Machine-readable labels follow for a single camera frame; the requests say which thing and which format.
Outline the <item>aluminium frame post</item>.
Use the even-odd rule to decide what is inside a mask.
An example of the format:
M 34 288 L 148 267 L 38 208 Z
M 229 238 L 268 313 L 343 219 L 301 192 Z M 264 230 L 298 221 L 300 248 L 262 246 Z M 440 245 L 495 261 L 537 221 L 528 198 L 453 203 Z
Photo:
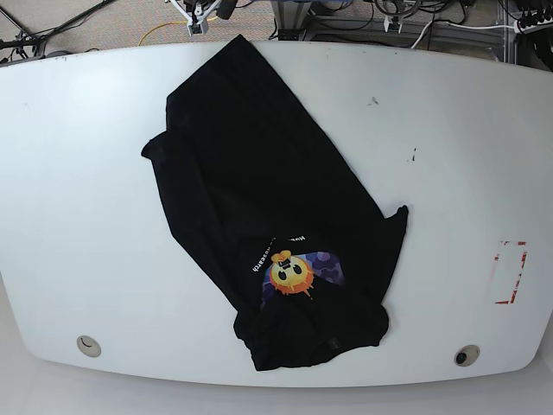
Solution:
M 314 1 L 270 1 L 278 41 L 306 41 L 308 13 Z

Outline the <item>black tripod legs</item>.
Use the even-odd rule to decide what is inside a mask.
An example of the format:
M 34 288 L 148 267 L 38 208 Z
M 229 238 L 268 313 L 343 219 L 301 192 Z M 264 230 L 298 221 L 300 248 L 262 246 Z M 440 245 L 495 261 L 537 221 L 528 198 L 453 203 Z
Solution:
M 8 66 L 19 61 L 32 61 L 45 58 L 46 46 L 51 39 L 80 27 L 94 14 L 113 3 L 114 0 L 101 1 L 56 27 L 38 31 L 30 30 L 13 14 L 8 12 L 4 7 L 1 7 L 1 17 L 5 18 L 18 30 L 13 40 L 1 40 L 1 66 Z

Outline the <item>white power strip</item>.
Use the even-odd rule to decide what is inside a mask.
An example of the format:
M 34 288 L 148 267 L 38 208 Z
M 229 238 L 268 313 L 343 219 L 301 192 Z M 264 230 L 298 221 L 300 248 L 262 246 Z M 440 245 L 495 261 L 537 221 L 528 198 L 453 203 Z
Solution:
M 539 15 L 522 16 L 514 24 L 514 31 L 518 34 L 529 34 L 541 29 L 548 29 L 551 26 L 551 17 L 546 18 Z

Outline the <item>black graphic T-shirt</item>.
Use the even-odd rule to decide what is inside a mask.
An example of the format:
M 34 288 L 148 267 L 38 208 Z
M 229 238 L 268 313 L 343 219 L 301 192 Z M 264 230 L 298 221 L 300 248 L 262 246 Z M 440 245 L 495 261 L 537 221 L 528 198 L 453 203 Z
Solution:
M 168 96 L 166 129 L 142 154 L 171 234 L 236 310 L 258 371 L 379 345 L 408 208 L 383 215 L 249 41 Z

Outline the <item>red tape rectangle marking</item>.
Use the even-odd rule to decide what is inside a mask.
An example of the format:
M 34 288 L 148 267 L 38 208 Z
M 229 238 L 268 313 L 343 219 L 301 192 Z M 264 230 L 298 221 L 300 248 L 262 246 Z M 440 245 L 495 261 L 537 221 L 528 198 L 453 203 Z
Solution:
M 526 241 L 500 241 L 493 260 L 490 296 L 494 304 L 515 301 L 527 257 Z

